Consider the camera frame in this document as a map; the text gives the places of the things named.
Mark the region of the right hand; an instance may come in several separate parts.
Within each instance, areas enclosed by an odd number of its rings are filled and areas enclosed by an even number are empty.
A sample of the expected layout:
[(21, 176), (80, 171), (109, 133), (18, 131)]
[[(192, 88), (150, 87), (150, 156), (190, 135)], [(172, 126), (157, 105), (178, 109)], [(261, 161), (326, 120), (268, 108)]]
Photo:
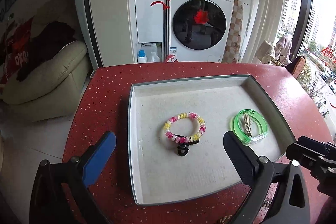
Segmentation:
[(319, 181), (318, 191), (329, 196), (316, 223), (335, 224), (335, 168), (328, 168), (325, 172), (311, 171), (311, 175)]

